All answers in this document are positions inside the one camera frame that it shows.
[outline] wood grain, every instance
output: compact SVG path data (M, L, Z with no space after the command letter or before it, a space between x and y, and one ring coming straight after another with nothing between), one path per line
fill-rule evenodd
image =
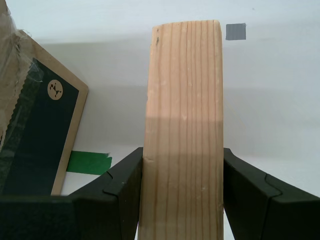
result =
M223 239L218 21L152 29L139 240Z

